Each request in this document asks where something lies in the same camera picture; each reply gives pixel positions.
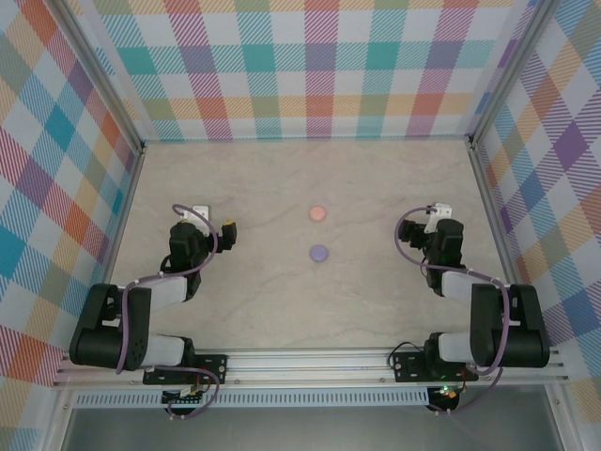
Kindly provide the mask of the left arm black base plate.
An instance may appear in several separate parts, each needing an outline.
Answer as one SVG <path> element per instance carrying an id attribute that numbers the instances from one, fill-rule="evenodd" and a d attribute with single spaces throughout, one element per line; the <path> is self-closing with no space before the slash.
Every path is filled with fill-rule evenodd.
<path id="1" fill-rule="evenodd" d="M 211 372 L 220 381 L 225 382 L 227 370 L 227 356 L 225 354 L 194 354 L 185 357 L 180 365 L 168 369 L 154 368 L 146 371 L 143 376 L 143 385 L 193 385 L 200 382 L 205 385 L 212 382 L 208 375 L 191 371 L 191 368 L 200 368 Z"/>

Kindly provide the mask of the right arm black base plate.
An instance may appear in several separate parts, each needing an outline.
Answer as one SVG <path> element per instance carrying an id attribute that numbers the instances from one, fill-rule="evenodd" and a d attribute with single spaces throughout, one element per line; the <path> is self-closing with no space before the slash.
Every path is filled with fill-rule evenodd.
<path id="1" fill-rule="evenodd" d="M 462 363 L 430 362 L 423 352 L 397 352 L 393 355 L 396 382 L 463 382 L 478 381 L 479 376 Z"/>

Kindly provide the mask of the aluminium side rail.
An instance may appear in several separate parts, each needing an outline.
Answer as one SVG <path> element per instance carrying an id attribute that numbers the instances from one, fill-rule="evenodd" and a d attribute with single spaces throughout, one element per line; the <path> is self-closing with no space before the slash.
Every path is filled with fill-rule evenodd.
<path id="1" fill-rule="evenodd" d="M 504 225 L 501 215 L 497 211 L 492 189 L 486 178 L 484 166 L 481 162 L 477 148 L 472 142 L 466 142 L 466 150 L 476 184 L 484 205 L 485 214 L 489 223 L 492 238 L 499 256 L 503 280 L 507 285 L 520 284 L 521 278 L 517 274 L 515 262 L 512 260 L 511 249 L 507 237 L 504 235 Z"/>
<path id="2" fill-rule="evenodd" d="M 131 179 L 119 210 L 114 238 L 109 242 L 109 246 L 105 251 L 103 261 L 101 263 L 95 263 L 91 270 L 89 270 L 89 285 L 92 285 L 93 282 L 110 283 L 112 280 L 112 276 L 115 271 L 116 260 L 120 246 L 123 242 L 125 228 L 131 212 L 131 205 L 135 196 L 139 178 L 141 176 L 145 156 L 145 151 L 142 149 L 141 151 L 138 151 L 134 157 Z"/>

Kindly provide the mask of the aluminium frame post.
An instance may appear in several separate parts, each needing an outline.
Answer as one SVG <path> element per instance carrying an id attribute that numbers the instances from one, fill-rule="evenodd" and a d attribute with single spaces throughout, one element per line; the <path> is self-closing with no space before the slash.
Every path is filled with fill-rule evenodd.
<path id="1" fill-rule="evenodd" d="M 94 47 L 89 43 L 76 16 L 70 10 L 67 0 L 48 0 L 48 3 L 56 9 L 57 14 L 65 22 L 69 35 L 74 41 L 73 45 L 76 48 L 76 52 L 83 61 L 83 66 L 90 74 L 95 87 L 99 89 L 100 96 L 106 102 L 108 109 L 114 114 L 120 130 L 124 132 L 128 142 L 133 145 L 136 152 L 142 154 L 144 151 L 144 141 L 136 131 L 130 115 L 118 97 Z"/>
<path id="2" fill-rule="evenodd" d="M 523 32 L 516 40 L 510 53 L 504 52 L 501 61 L 505 64 L 498 77 L 498 82 L 490 92 L 487 102 L 478 115 L 478 121 L 472 130 L 466 134 L 468 151 L 475 153 L 482 139 L 493 125 L 502 104 L 505 102 L 511 88 L 524 70 L 536 44 L 546 30 L 547 24 L 553 17 L 562 0 L 538 0 L 532 10 L 530 19 L 523 27 Z"/>

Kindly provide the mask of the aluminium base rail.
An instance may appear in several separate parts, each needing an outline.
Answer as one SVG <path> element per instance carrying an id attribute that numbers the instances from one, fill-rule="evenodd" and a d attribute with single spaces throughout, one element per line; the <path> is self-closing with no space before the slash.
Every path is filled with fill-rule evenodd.
<path id="1" fill-rule="evenodd" d="M 226 388 L 307 388 L 393 386 L 389 351 L 363 349 L 206 350 L 228 356 Z M 142 388 L 143 372 L 80 366 L 65 359 L 55 389 Z"/>

